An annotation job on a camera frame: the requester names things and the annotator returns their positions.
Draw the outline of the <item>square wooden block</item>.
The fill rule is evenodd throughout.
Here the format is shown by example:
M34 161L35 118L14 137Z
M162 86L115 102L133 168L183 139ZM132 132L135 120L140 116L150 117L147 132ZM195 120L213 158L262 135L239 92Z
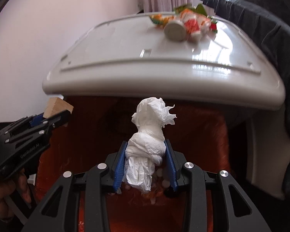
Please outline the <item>square wooden block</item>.
M50 118L66 110L72 113L73 109L74 107L68 102L64 101L63 99L59 97L51 97L47 102L46 109L43 113L43 117Z

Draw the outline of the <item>white tissue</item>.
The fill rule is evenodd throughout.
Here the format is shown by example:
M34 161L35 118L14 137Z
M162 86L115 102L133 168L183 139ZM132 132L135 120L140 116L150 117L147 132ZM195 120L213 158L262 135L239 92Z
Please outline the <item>white tissue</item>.
M162 98L143 99L132 115L132 123L137 127L128 140L125 150L125 167L123 181L142 193L149 193L155 167L162 165L166 151L165 137L162 129L174 125L175 114L166 106Z

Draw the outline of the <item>red toy car green wheels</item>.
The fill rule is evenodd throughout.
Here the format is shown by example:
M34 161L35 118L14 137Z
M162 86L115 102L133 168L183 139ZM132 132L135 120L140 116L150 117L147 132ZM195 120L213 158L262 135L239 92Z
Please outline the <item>red toy car green wheels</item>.
M210 24L210 31L213 33L217 33L217 20L213 18L213 16L208 16L208 19L210 19L211 24Z

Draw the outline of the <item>green snack wrapper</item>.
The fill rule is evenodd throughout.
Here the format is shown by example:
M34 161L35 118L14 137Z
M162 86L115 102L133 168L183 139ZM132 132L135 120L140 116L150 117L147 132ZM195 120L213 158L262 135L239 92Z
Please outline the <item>green snack wrapper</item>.
M208 14L207 14L207 12L202 4L198 4L197 6L193 6L191 3L184 4L184 5L181 5L181 6L174 8L173 11L175 13L179 14L182 11L184 11L185 9L189 9L194 13L202 14L206 17L208 16Z

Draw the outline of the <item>orange green toy dinosaur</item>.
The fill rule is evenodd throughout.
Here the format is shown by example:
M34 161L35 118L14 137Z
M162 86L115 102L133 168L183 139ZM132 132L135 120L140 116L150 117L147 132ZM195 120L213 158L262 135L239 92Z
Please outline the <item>orange green toy dinosaur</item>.
M163 16L162 14L150 15L152 23L157 27L164 28L168 22L174 19L174 16Z

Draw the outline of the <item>orange white snack bag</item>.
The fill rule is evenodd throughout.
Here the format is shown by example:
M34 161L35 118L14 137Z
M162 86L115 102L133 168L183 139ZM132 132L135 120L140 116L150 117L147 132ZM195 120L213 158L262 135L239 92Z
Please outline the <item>orange white snack bag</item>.
M206 16L198 13L194 13L189 9L185 9L180 13L180 20L182 23L185 23L189 19L197 19L197 21L200 23L203 20L210 20Z

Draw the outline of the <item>dark grey bed blanket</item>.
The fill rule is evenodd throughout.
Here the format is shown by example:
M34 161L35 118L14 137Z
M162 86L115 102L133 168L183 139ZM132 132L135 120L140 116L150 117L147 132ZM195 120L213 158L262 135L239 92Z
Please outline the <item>dark grey bed blanket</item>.
M284 126L290 138L290 10L283 0L201 0L239 26L275 66L286 89ZM290 163L283 179L290 195Z

